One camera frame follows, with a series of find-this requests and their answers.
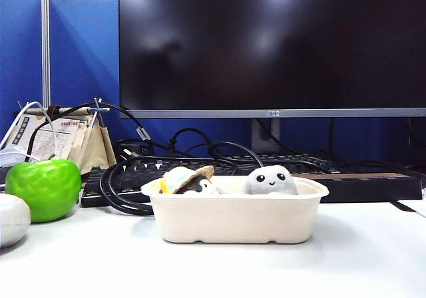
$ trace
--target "black monitor screen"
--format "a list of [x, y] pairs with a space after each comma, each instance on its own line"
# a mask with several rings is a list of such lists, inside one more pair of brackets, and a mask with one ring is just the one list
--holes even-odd
[[426, 107], [426, 0], [119, 4], [131, 110]]

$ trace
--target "white tray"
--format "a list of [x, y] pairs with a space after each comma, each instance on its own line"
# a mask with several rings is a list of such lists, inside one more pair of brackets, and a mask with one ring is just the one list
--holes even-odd
[[328, 189], [313, 180], [294, 178], [298, 195], [248, 195], [247, 176], [213, 176], [223, 193], [159, 194], [160, 179], [142, 186], [150, 196], [163, 239], [175, 243], [300, 243], [312, 233], [321, 197]]

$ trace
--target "white cable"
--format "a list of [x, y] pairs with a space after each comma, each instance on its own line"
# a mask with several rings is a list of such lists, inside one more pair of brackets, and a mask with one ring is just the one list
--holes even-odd
[[49, 115], [47, 115], [45, 109], [43, 108], [43, 106], [39, 103], [39, 102], [30, 102], [27, 105], [24, 106], [24, 108], [19, 112], [19, 114], [15, 117], [14, 121], [12, 122], [11, 127], [8, 129], [8, 131], [6, 132], [5, 137], [3, 137], [2, 141], [0, 142], [0, 149], [3, 147], [3, 145], [6, 143], [7, 139], [9, 138], [9, 136], [11, 135], [14, 127], [18, 124], [18, 121], [21, 119], [22, 115], [25, 113], [25, 111], [30, 108], [33, 105], [37, 105], [41, 111], [43, 112], [43, 114], [46, 116], [47, 121], [49, 122], [49, 124], [51, 125], [52, 128], [52, 134], [53, 134], [53, 153], [56, 155], [57, 153], [57, 145], [56, 145], [56, 132], [55, 129], [53, 128], [53, 124], [52, 124], [52, 120], [49, 117]]
[[28, 158], [32, 158], [32, 159], [34, 159], [37, 162], [41, 161], [40, 158], [32, 156], [32, 155], [28, 155], [26, 153], [21, 153], [21, 152], [2, 152], [2, 151], [0, 151], [0, 156], [2, 156], [2, 155], [11, 155], [11, 154], [18, 154], [18, 155], [22, 155], [22, 156], [25, 156], [25, 157], [28, 157]]

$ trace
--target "monitor logo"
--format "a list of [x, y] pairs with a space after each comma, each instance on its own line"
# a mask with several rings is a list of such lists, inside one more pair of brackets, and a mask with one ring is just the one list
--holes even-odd
[[271, 116], [271, 117], [277, 117], [279, 115], [280, 115], [280, 111], [279, 110], [270, 110], [268, 112], [268, 116]]

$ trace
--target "monitor stand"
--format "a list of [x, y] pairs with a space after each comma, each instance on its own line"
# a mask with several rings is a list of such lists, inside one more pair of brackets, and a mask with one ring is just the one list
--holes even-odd
[[[265, 123], [271, 133], [280, 140], [280, 118], [269, 118]], [[252, 119], [252, 151], [257, 154], [281, 153], [280, 146], [275, 143], [259, 125], [255, 118]]]

